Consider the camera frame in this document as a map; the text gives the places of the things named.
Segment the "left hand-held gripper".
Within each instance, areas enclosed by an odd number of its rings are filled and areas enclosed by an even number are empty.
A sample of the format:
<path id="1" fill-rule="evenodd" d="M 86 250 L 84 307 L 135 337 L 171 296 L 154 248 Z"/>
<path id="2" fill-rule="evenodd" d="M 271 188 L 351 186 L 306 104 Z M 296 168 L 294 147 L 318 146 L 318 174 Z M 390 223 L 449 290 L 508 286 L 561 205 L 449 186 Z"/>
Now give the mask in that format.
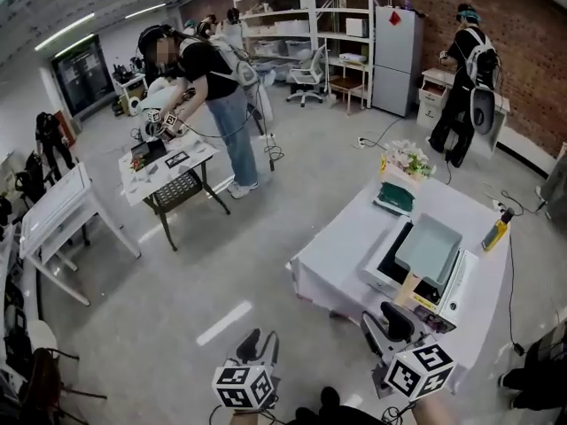
<path id="1" fill-rule="evenodd" d="M 257 359 L 257 343 L 261 331 L 254 328 L 236 349 L 241 363 Z M 280 379 L 273 375 L 278 361 L 279 335 L 271 331 L 264 343 L 265 365 L 225 365 L 217 367 L 212 380 L 212 389 L 221 407 L 233 411 L 256 412 L 273 408 L 277 402 L 277 387 Z"/>

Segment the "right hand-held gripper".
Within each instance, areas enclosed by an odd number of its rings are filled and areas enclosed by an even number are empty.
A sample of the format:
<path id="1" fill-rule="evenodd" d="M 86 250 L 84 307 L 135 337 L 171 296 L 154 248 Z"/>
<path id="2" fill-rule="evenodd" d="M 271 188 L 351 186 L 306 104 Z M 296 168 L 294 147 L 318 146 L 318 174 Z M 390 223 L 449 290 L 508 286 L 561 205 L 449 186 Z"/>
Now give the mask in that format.
<path id="1" fill-rule="evenodd" d="M 380 398 L 394 393 L 416 402 L 441 390 L 455 369 L 454 360 L 438 344 L 391 352 L 391 341 L 411 342 L 415 325 L 392 302 L 380 305 L 383 316 L 361 314 L 361 330 L 370 350 L 378 356 L 372 380 Z"/>

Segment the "white induction cooktop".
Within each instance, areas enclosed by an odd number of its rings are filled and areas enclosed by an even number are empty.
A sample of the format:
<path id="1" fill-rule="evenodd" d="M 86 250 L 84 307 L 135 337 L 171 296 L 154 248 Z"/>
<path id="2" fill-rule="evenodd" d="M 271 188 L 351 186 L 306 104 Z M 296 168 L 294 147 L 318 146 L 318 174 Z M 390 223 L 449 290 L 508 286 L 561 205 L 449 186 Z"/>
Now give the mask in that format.
<path id="1" fill-rule="evenodd" d="M 400 216 L 392 230 L 381 240 L 367 265 L 360 271 L 365 283 L 392 300 L 396 298 L 408 274 L 406 268 L 396 263 L 395 253 L 416 220 L 411 220 L 408 216 Z M 464 309 L 467 284 L 478 263 L 478 257 L 462 248 L 461 243 L 444 289 L 431 286 L 423 279 L 404 308 L 413 313 L 417 306 L 422 305 L 458 326 Z"/>

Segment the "teal square frying pan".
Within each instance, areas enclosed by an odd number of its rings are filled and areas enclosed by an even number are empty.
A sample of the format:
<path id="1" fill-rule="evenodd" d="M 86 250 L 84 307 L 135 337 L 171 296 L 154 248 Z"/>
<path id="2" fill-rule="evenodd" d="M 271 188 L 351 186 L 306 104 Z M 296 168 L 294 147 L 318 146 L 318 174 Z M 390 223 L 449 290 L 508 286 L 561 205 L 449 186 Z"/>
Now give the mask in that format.
<path id="1" fill-rule="evenodd" d="M 422 213 L 395 253 L 396 263 L 408 274 L 393 303 L 404 306 L 423 279 L 444 289 L 461 240 L 460 233 Z"/>

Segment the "person's right forearm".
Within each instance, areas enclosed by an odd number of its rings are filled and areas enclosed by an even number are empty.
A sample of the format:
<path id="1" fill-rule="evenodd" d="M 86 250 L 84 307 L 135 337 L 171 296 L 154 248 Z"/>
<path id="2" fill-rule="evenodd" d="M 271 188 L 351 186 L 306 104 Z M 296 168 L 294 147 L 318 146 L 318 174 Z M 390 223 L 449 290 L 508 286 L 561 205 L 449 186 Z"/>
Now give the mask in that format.
<path id="1" fill-rule="evenodd" d="M 439 395 L 419 399 L 412 408 L 416 425 L 460 425 Z"/>

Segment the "person's right shoe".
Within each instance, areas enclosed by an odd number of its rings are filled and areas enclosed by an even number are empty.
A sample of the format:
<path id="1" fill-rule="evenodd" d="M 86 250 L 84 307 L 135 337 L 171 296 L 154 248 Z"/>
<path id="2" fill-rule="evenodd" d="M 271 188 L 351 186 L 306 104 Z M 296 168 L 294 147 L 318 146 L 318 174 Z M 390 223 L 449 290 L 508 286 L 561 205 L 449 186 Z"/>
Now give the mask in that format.
<path id="1" fill-rule="evenodd" d="M 336 412 L 341 406 L 340 396 L 338 392 L 330 386 L 325 386 L 321 391 L 321 408 L 319 410 L 320 416 L 330 415 Z"/>

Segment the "table with white cloth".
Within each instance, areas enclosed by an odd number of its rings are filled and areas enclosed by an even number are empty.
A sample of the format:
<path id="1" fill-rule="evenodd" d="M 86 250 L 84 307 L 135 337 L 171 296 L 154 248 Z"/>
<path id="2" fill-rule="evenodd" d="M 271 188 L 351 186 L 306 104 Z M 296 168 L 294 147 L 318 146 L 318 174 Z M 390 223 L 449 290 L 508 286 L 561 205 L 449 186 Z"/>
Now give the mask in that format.
<path id="1" fill-rule="evenodd" d="M 387 299 L 359 276 L 396 222 L 392 214 L 371 203 L 378 189 L 377 180 L 371 180 L 289 263 L 301 298 L 354 322 L 363 311 L 378 313 Z M 457 364 L 449 385 L 458 391 L 478 360 L 495 315 L 509 242 L 501 239 L 489 252 L 483 251 L 480 243 L 499 212 L 437 180 L 420 186 L 412 215 L 417 218 L 423 213 L 461 233 L 462 247 L 478 256 L 457 329 L 437 337 Z"/>

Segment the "pink flower bouquet white box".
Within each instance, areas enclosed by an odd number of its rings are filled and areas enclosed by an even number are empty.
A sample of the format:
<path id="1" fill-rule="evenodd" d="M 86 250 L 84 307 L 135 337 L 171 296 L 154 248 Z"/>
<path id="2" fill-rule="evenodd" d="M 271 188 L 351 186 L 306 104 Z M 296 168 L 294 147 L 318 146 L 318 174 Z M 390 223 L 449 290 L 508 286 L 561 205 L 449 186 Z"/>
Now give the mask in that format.
<path id="1" fill-rule="evenodd" d="M 421 182 L 431 178 L 437 171 L 437 166 L 430 163 L 423 150 L 409 140 L 396 140 L 387 143 L 384 146 L 383 154 L 388 161 L 384 174 L 397 174 L 401 175 L 402 178 Z"/>

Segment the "black box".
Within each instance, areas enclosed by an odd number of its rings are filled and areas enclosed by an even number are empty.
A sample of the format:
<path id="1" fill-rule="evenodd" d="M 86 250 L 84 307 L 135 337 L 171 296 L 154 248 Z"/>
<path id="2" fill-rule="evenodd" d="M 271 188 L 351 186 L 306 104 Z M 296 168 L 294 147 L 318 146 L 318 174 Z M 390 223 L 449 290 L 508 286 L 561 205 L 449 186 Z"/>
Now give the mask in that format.
<path id="1" fill-rule="evenodd" d="M 166 154 L 166 146 L 160 139 L 139 143 L 131 149 L 131 158 L 135 156 L 143 156 L 145 158 L 145 166 L 148 166 L 157 159 L 164 157 Z"/>

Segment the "white drawer desk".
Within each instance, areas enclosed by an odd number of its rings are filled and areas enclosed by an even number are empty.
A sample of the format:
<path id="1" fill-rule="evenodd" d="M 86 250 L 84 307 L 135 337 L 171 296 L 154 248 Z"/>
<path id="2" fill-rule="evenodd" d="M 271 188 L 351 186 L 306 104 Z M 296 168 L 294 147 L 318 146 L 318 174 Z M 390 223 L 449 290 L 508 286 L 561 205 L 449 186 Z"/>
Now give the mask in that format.
<path id="1" fill-rule="evenodd" d="M 419 112 L 417 124 L 433 130 L 439 121 L 454 84 L 454 74 L 431 68 L 422 72 L 423 82 L 419 89 Z M 476 154 L 490 158 L 499 142 L 501 131 L 506 127 L 509 115 L 509 100 L 495 93 L 493 127 L 487 134 L 477 132 L 470 149 Z"/>

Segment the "small wooden side table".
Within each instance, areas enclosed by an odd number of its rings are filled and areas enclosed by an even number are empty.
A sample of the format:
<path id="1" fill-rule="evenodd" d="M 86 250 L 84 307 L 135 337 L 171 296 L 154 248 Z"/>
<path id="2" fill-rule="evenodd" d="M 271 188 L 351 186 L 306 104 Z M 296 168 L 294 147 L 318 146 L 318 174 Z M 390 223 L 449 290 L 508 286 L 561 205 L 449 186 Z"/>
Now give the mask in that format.
<path id="1" fill-rule="evenodd" d="M 335 98 L 340 98 L 346 104 L 346 114 L 350 115 L 354 97 L 360 99 L 361 108 L 364 108 L 365 86 L 361 81 L 351 77 L 335 77 L 330 80 L 330 92 Z"/>

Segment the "white framed table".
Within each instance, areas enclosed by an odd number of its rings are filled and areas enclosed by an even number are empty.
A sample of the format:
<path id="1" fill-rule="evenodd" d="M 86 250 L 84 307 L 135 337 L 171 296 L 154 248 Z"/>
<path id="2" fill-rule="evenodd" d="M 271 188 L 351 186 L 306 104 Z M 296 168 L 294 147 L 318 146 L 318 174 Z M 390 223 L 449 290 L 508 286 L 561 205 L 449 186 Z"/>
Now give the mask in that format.
<path id="1" fill-rule="evenodd" d="M 60 249 L 95 216 L 102 219 L 135 258 L 141 257 L 139 247 L 128 239 L 103 204 L 82 162 L 47 190 L 26 213 L 19 240 L 19 256 L 31 262 L 41 274 L 85 306 L 90 305 L 90 301 L 66 284 L 59 274 L 54 274 L 48 262 L 52 257 L 57 257 L 72 271 L 77 271 L 78 266 Z"/>

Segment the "white office chair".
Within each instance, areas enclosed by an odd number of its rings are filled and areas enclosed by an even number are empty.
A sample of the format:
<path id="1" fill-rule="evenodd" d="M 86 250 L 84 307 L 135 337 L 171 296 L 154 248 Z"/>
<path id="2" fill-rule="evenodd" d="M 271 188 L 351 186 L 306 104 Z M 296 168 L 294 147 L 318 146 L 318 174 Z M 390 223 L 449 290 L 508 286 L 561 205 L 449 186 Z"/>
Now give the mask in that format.
<path id="1" fill-rule="evenodd" d="M 306 105 L 309 98 L 315 99 L 320 104 L 323 103 L 320 87 L 325 78 L 325 72 L 322 68 L 324 50 L 324 46 L 315 50 L 311 59 L 307 61 L 306 67 L 292 68 L 290 70 L 290 77 L 296 86 L 296 90 L 286 97 L 285 101 L 287 103 L 295 98 L 299 99 L 301 107 Z"/>

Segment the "black mesh office chair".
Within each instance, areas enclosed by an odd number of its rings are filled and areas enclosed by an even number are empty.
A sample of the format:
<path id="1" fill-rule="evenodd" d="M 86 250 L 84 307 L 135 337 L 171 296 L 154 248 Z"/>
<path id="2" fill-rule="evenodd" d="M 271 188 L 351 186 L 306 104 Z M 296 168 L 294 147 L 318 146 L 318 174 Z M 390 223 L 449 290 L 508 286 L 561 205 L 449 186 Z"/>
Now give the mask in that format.
<path id="1" fill-rule="evenodd" d="M 50 168 L 45 173 L 42 158 L 32 152 L 26 160 L 24 170 L 15 174 L 14 183 L 28 211 L 45 195 L 47 183 L 55 185 L 55 169 Z"/>

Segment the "black double door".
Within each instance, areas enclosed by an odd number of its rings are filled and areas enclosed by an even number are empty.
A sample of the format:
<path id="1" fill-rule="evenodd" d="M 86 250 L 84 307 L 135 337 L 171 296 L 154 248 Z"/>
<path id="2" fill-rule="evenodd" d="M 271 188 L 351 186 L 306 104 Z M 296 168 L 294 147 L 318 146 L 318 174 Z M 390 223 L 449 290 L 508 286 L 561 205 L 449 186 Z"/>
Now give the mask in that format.
<path id="1" fill-rule="evenodd" d="M 114 92 L 97 35 L 70 47 L 50 64 L 72 116 Z"/>

